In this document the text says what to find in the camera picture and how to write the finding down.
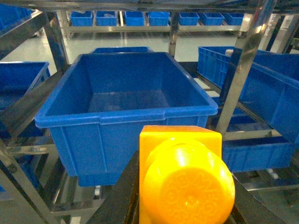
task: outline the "white floor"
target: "white floor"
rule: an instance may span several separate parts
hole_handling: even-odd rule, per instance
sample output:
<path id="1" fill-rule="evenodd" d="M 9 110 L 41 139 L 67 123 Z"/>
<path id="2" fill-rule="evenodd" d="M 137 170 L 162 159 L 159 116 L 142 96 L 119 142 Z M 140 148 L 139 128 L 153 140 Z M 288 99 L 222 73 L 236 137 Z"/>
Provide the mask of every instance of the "white floor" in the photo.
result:
<path id="1" fill-rule="evenodd" d="M 178 36 L 175 59 L 179 62 L 197 61 L 198 46 L 234 46 L 235 33 L 181 33 Z M 89 53 L 99 47 L 149 46 L 154 51 L 167 51 L 169 38 L 163 33 L 111 33 L 82 34 L 65 40 L 70 63 L 79 54 Z M 51 74 L 56 72 L 46 35 L 26 40 L 21 46 L 5 57 L 10 61 L 48 61 Z M 299 224 L 299 205 L 290 208 L 281 192 L 261 192 L 264 203 L 288 224 Z M 80 218 L 74 217 L 73 224 L 79 224 Z"/>

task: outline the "plastic crate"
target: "plastic crate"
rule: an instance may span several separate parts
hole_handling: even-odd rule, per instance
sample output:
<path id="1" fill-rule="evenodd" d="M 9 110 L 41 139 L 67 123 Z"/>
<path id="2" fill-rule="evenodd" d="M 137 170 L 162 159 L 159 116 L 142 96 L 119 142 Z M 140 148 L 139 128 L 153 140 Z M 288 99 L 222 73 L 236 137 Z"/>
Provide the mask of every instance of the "plastic crate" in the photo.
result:
<path id="1" fill-rule="evenodd" d="M 85 13 L 72 12 L 71 25 L 75 27 L 92 27 L 93 26 L 93 12 L 86 11 Z"/>
<path id="2" fill-rule="evenodd" d="M 122 52 L 154 52 L 149 47 L 114 47 L 114 48 L 96 48 L 91 54 L 98 53 L 122 53 Z"/>
<path id="3" fill-rule="evenodd" d="M 199 20 L 197 13 L 180 13 L 179 24 L 181 26 L 196 26 Z"/>
<path id="4" fill-rule="evenodd" d="M 244 14 L 242 13 L 223 13 L 225 21 L 230 26 L 240 26 L 243 22 Z"/>
<path id="5" fill-rule="evenodd" d="M 4 29 L 21 19 L 16 7 L 0 4 L 0 29 Z"/>
<path id="6" fill-rule="evenodd" d="M 228 70 L 228 64 L 231 57 L 225 55 L 227 49 L 234 49 L 234 47 L 199 47 L 199 60 L 197 66 L 197 72 L 203 77 L 214 83 L 219 88 L 223 87 L 226 72 Z M 259 50 L 255 58 L 255 62 L 260 55 L 273 53 Z"/>
<path id="7" fill-rule="evenodd" d="M 219 98 L 213 100 L 220 105 Z M 211 122 L 216 125 L 218 120 L 219 117 L 213 117 Z M 227 131 L 256 130 L 270 130 L 270 127 L 236 108 Z M 222 145 L 222 159 L 232 172 L 288 167 L 295 150 L 295 145 L 283 137 L 224 141 Z"/>
<path id="8" fill-rule="evenodd" d="M 0 63 L 0 111 L 18 101 L 48 77 L 48 62 L 4 62 Z M 20 137 L 40 136 L 43 132 L 31 123 Z M 5 126 L 0 122 L 0 138 L 10 138 Z"/>
<path id="9" fill-rule="evenodd" d="M 221 88 L 230 61 L 230 57 L 224 55 L 225 49 L 233 47 L 199 49 L 207 50 L 210 54 L 208 57 L 199 56 L 198 72 L 207 79 L 216 81 L 214 83 L 220 82 Z M 259 51 L 239 99 L 295 144 L 299 143 L 298 61 L 299 55 Z"/>
<path id="10" fill-rule="evenodd" d="M 145 125 L 205 127 L 217 108 L 167 53 L 86 54 L 60 80 L 36 125 L 50 129 L 70 176 L 97 175 L 97 185 L 110 185 L 138 150 Z"/>
<path id="11" fill-rule="evenodd" d="M 115 11 L 97 11 L 96 13 L 97 26 L 116 26 L 117 19 Z"/>
<path id="12" fill-rule="evenodd" d="M 151 26 L 168 26 L 169 12 L 149 12 L 148 15 Z"/>
<path id="13" fill-rule="evenodd" d="M 27 9 L 27 8 L 17 8 L 17 11 L 20 15 L 20 18 L 25 18 L 25 17 L 31 17 L 31 10 L 30 9 Z"/>
<path id="14" fill-rule="evenodd" d="M 231 172 L 288 167 L 295 146 L 283 137 L 224 141 L 222 159 Z"/>
<path id="15" fill-rule="evenodd" d="M 127 26 L 144 26 L 144 15 L 142 12 L 125 12 Z"/>
<path id="16" fill-rule="evenodd" d="M 198 13 L 200 21 L 206 26 L 220 26 L 224 20 L 221 13 Z"/>

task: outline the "stainless steel rack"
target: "stainless steel rack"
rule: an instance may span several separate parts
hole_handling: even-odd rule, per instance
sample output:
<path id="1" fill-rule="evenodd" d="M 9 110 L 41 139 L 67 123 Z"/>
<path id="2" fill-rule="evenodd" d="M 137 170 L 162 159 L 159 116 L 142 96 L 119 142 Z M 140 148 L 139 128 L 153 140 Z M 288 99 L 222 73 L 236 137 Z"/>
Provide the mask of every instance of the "stainless steel rack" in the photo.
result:
<path id="1" fill-rule="evenodd" d="M 0 59 L 8 55 L 17 46 L 23 43 L 27 38 L 31 37 L 36 31 L 44 27 L 49 45 L 54 57 L 55 65 L 58 72 L 54 74 L 48 81 L 41 84 L 34 89 L 30 94 L 24 96 L 15 105 L 11 106 L 0 114 L 0 120 L 7 126 L 12 135 L 12 139 L 4 144 L 0 140 L 0 184 L 6 190 L 1 194 L 2 199 L 5 201 L 3 204 L 0 202 L 0 209 L 5 212 L 1 213 L 1 217 L 8 223 L 24 222 L 24 223 L 47 223 L 57 224 L 63 219 L 66 223 L 70 222 L 71 217 L 78 217 L 86 213 L 90 215 L 101 205 L 105 198 L 105 192 L 109 188 L 102 188 L 101 196 L 96 199 L 90 197 L 88 201 L 74 202 L 73 195 L 77 188 L 76 178 L 69 178 L 62 166 L 59 157 L 57 156 L 56 148 L 51 142 L 49 136 L 43 136 L 48 140 L 41 139 L 25 139 L 20 140 L 17 135 L 24 130 L 24 128 L 32 121 L 36 112 L 50 94 L 51 90 L 55 87 L 60 77 L 64 74 L 69 66 L 62 32 L 60 30 L 59 22 L 55 10 L 138 10 L 143 12 L 149 11 L 171 11 L 172 18 L 169 27 L 161 28 L 167 29 L 166 32 L 170 33 L 169 53 L 174 55 L 176 48 L 177 33 L 184 28 L 178 25 L 178 13 L 180 11 L 188 12 L 241 12 L 247 13 L 244 17 L 243 24 L 240 28 L 239 36 L 236 42 L 236 48 L 239 48 L 242 53 L 239 58 L 238 64 L 230 64 L 228 72 L 235 74 L 228 95 L 225 97 L 226 101 L 220 115 L 219 123 L 216 131 L 222 133 L 227 140 L 232 139 L 248 139 L 248 138 L 263 138 L 265 136 L 278 136 L 275 130 L 268 132 L 248 132 L 248 133 L 227 133 L 227 127 L 232 117 L 233 111 L 236 106 L 246 110 L 239 102 L 239 96 L 248 72 L 253 63 L 256 55 L 257 48 L 260 44 L 262 36 L 264 35 L 271 13 L 280 14 L 295 14 L 299 13 L 298 4 L 293 4 L 296 1 L 285 1 L 284 5 L 276 5 L 276 0 L 260 0 L 252 1 L 254 4 L 249 6 L 234 5 L 222 6 L 214 3 L 209 5 L 194 5 L 194 4 L 148 4 L 148 3 L 101 3 L 96 0 L 0 0 L 0 3 L 10 5 L 39 9 L 45 12 L 35 12 L 31 19 L 24 21 L 22 24 L 15 27 L 13 30 L 4 33 L 0 36 Z M 69 27 L 68 24 L 63 24 L 67 32 L 80 32 Z M 128 27 L 118 26 L 120 30 L 115 32 L 122 32 L 125 29 L 130 32 Z M 89 32 L 99 32 L 98 28 L 90 28 Z M 141 27 L 139 29 L 146 29 L 150 31 L 150 27 Z M 206 82 L 214 90 L 219 89 L 213 87 L 210 83 Z M 255 119 L 258 116 L 250 113 Z M 42 187 L 38 190 L 34 189 L 20 166 L 17 164 L 13 155 L 16 154 L 40 154 L 39 175 L 41 171 L 46 173 L 48 178 L 44 180 Z M 46 157 L 52 157 L 54 163 L 51 164 L 50 160 Z M 293 169 L 297 167 L 297 161 L 293 162 Z M 65 187 L 65 183 L 69 182 L 69 187 Z M 247 186 L 247 190 L 268 189 L 273 186 L 284 186 L 285 182 L 278 183 L 277 181 L 266 181 L 260 185 L 254 185 L 246 180 L 243 182 Z M 299 181 L 290 182 L 287 188 L 298 187 Z M 61 203 L 62 197 L 66 195 L 67 200 Z"/>
<path id="2" fill-rule="evenodd" d="M 145 15 L 144 26 L 126 26 L 123 18 L 123 12 L 117 12 L 117 26 L 96 26 L 92 27 L 76 27 L 72 26 L 68 20 L 67 12 L 62 11 L 62 28 L 66 37 L 71 37 L 73 33 L 116 33 L 116 32 L 165 32 L 169 33 L 170 26 L 150 26 L 148 17 Z M 223 22 L 221 26 L 205 26 L 198 24 L 197 26 L 178 26 L 178 32 L 222 32 L 222 31 L 239 31 L 241 26 L 230 26 Z"/>

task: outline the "rack leg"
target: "rack leg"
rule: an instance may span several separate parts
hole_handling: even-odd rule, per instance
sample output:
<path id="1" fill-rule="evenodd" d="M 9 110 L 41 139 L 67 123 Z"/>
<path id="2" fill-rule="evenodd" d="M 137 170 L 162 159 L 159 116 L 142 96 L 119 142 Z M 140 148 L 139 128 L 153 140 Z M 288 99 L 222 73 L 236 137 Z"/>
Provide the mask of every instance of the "rack leg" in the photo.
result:
<path id="1" fill-rule="evenodd" d="M 59 21 L 56 13 L 47 13 L 48 18 L 53 18 L 44 26 L 48 42 L 52 51 L 57 71 L 65 72 L 68 68 L 69 60 L 67 58 L 64 39 L 62 37 Z"/>
<path id="2" fill-rule="evenodd" d="M 67 15 L 66 15 L 66 11 L 62 10 L 61 11 L 61 21 L 62 21 L 62 29 L 64 30 L 64 35 L 66 38 L 70 38 L 69 33 L 67 31 L 67 27 L 69 26 L 69 22 L 67 20 Z"/>
<path id="3" fill-rule="evenodd" d="M 168 52 L 173 57 L 176 52 L 176 44 L 177 44 L 177 37 L 178 37 L 178 20 L 179 20 L 179 12 L 172 13 L 171 14 L 170 42 L 169 42 Z"/>
<path id="4" fill-rule="evenodd" d="M 58 224 L 19 164 L 7 153 L 7 148 L 2 140 L 0 140 L 0 180 L 4 189 L 7 190 L 15 200 L 20 201 L 21 211 L 24 209 L 23 206 L 29 208 L 29 210 L 26 211 L 28 212 L 28 218 L 32 216 L 32 218 L 37 220 L 37 222 L 30 223 Z"/>
<path id="5" fill-rule="evenodd" d="M 225 104 L 216 131 L 221 134 L 225 134 L 228 128 L 275 4 L 276 0 L 260 0 L 248 31 L 241 33 L 236 41 L 227 78 L 220 95 L 220 101 Z"/>

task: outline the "yellow object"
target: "yellow object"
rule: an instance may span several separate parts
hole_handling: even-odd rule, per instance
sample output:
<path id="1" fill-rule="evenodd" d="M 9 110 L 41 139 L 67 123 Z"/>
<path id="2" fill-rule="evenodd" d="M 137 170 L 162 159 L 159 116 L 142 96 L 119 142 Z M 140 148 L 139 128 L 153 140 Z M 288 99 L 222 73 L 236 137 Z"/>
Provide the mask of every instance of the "yellow object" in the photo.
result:
<path id="1" fill-rule="evenodd" d="M 140 224 L 222 224 L 235 200 L 221 134 L 145 126 L 140 134 Z"/>

